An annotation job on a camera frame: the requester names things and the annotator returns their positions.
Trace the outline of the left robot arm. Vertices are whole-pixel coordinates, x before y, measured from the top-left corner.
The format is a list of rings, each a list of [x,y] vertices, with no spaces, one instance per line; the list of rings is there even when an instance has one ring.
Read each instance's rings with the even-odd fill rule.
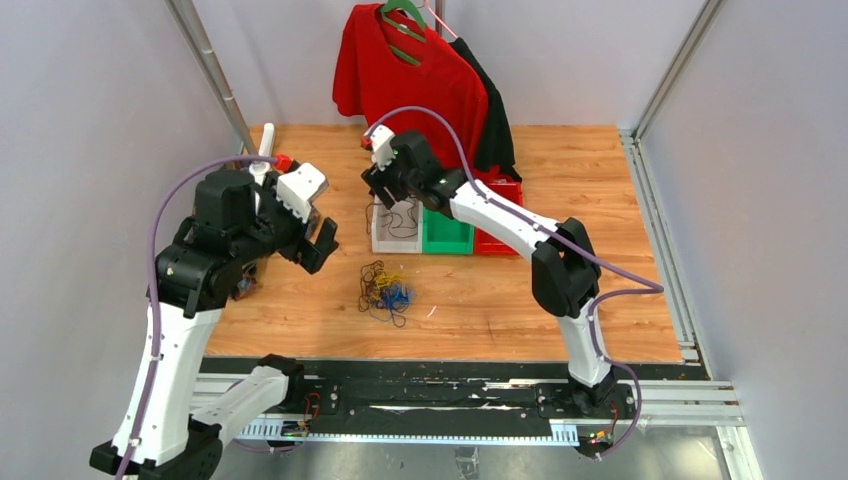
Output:
[[[314,202],[328,186],[309,163],[259,184],[237,170],[209,173],[173,242],[149,258],[146,357],[115,436],[96,446],[92,468],[116,478],[208,479],[225,447],[276,407],[304,412],[304,368],[270,354],[205,406],[191,399],[208,340],[244,269],[280,255],[314,274],[337,249],[336,223],[312,234]]]

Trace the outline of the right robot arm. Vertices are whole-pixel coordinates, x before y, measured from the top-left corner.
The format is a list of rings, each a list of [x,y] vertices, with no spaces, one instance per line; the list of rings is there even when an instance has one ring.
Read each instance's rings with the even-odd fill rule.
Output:
[[[608,408],[615,379],[591,311],[601,272],[581,254],[592,249],[583,224],[536,215],[463,170],[444,168],[416,130],[396,134],[372,127],[362,145],[372,155],[362,178],[385,206],[413,198],[429,211],[487,233],[529,263],[533,298],[557,319],[566,344],[574,408],[587,417]]]

